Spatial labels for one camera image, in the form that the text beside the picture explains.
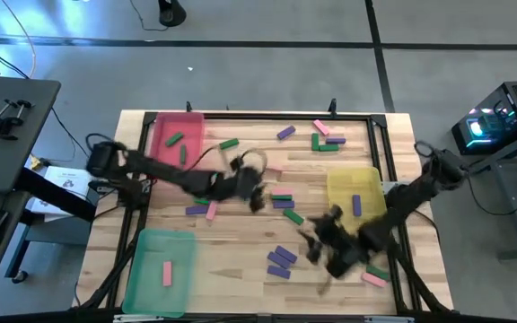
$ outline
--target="green tray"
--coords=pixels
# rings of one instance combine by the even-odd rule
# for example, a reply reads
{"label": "green tray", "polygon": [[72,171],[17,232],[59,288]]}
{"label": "green tray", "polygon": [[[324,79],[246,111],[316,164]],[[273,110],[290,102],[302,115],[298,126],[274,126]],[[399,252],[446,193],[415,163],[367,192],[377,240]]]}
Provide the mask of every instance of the green tray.
{"label": "green tray", "polygon": [[[126,314],[180,318],[185,314],[197,243],[189,231],[142,230],[136,246],[127,292]],[[162,263],[172,262],[172,285],[162,286]]]}

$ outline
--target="black desk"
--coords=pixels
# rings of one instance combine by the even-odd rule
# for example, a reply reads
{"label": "black desk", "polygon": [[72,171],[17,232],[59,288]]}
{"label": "black desk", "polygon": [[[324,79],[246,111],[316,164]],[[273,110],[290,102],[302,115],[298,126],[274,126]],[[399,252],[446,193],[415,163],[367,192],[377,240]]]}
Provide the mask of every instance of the black desk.
{"label": "black desk", "polygon": [[[4,196],[8,196],[5,210],[11,213],[0,246],[0,263],[30,196],[38,197],[88,222],[92,222],[94,217],[94,205],[48,182],[37,173],[23,168],[55,102],[59,88],[60,83],[56,81],[0,78],[0,109],[4,106],[4,99],[27,100],[34,105],[31,110],[22,113],[23,125],[16,127],[12,132],[18,140],[0,139],[0,207]],[[11,109],[8,112],[15,115],[17,110]]]}

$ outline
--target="translucent plastic tray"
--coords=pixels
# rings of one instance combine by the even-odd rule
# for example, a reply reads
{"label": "translucent plastic tray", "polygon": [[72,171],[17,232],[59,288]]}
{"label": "translucent plastic tray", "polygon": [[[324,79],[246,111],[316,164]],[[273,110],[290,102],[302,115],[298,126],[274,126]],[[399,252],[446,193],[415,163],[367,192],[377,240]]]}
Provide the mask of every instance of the translucent plastic tray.
{"label": "translucent plastic tray", "polygon": [[[381,178],[374,167],[332,169],[327,172],[329,206],[340,206],[342,225],[349,233],[373,217],[386,212]],[[352,196],[359,195],[362,215],[354,216]]]}
{"label": "translucent plastic tray", "polygon": [[[165,142],[176,133],[183,137],[171,147]],[[151,157],[159,162],[180,166],[180,146],[187,146],[185,168],[190,167],[198,159],[205,135],[205,116],[196,112],[159,112],[155,120]]]}
{"label": "translucent plastic tray", "polygon": [[[189,231],[142,230],[127,284],[123,312],[180,318],[188,306],[197,252]],[[172,285],[162,286],[162,264],[172,262]]]}

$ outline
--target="concrete floor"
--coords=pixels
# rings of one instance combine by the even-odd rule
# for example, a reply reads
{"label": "concrete floor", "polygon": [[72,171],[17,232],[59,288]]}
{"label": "concrete floor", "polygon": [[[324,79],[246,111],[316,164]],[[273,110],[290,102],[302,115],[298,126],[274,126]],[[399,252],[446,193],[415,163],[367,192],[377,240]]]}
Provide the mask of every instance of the concrete floor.
{"label": "concrete floor", "polygon": [[[149,27],[154,1],[135,0]],[[187,21],[165,32],[141,31],[130,4],[109,0],[10,1],[32,36],[97,39],[371,41],[364,0],[183,0]],[[374,0],[383,42],[517,44],[517,1]],[[511,13],[516,13],[515,23]],[[21,30],[0,5],[0,37]],[[324,110],[383,112],[372,49],[141,48],[37,46],[36,78],[59,80],[56,110],[75,137],[113,135],[122,109]],[[0,45],[24,72],[31,52]],[[517,81],[517,51],[385,50],[397,112],[409,113],[415,135],[453,147],[450,127],[499,83]],[[4,75],[14,76],[0,65]],[[40,156],[68,159],[72,147],[50,118],[36,143]],[[83,167],[80,152],[65,166]],[[474,180],[484,205],[500,210],[493,183]],[[467,188],[433,201],[455,308],[517,319],[517,261],[495,253],[517,247],[507,217],[479,211]],[[0,315],[67,309],[84,250],[33,244],[12,285],[0,273]]]}

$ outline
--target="wooden table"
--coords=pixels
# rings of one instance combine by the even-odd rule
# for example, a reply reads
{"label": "wooden table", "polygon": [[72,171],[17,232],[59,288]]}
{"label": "wooden table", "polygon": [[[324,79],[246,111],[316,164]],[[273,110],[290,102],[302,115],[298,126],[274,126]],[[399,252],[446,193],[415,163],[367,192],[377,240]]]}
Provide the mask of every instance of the wooden table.
{"label": "wooden table", "polygon": [[[115,140],[128,147],[137,147],[144,113],[143,110],[121,111]],[[413,148],[415,138],[410,117],[408,114],[386,114],[386,119],[398,180],[412,180],[420,175],[420,162]],[[276,134],[291,123],[296,127],[296,133],[278,142]],[[312,123],[289,120],[207,120],[203,149],[236,137],[241,143],[236,149],[228,151],[229,158],[249,148],[265,151],[270,166],[283,168],[282,173],[267,173],[265,181],[269,183],[268,186],[282,183],[279,186],[292,188],[295,211],[303,217],[320,216],[329,208],[327,169],[372,166],[364,122],[326,121],[325,125],[333,134],[346,137],[346,145],[340,152],[312,152]],[[376,131],[376,134],[377,141],[381,143],[380,133]],[[379,153],[382,172],[387,174],[381,144]],[[258,159],[251,162],[259,165]],[[219,153],[210,153],[202,165],[205,168],[224,169]],[[114,204],[115,197],[108,196],[101,200],[97,212],[111,208]],[[153,188],[146,224],[147,228],[193,231],[197,235],[195,281],[188,312],[395,313],[391,287],[378,288],[362,282],[362,266],[345,280],[335,281],[328,293],[320,297],[316,287],[327,276],[321,267],[312,265],[304,257],[306,243],[296,233],[296,225],[285,218],[280,210],[273,210],[272,206],[267,205],[260,213],[251,214],[246,204],[239,200],[229,200],[219,205],[215,220],[209,226],[204,216],[185,216],[185,207],[188,205],[192,205],[191,196],[169,184],[158,183]],[[422,205],[420,211],[432,216],[429,205]],[[113,266],[123,213],[123,209],[118,209],[93,223],[77,287],[81,301],[89,299]],[[134,215],[129,239],[133,236],[137,216]],[[450,291],[434,228],[424,219],[411,215],[407,220],[407,229],[416,271],[441,303],[451,308]],[[283,245],[300,255],[288,281],[266,273],[267,254],[277,245]],[[373,263],[388,268],[385,256],[377,257]],[[121,276],[117,305],[121,304],[125,295],[128,267]],[[403,273],[401,281],[405,301],[409,304]]]}

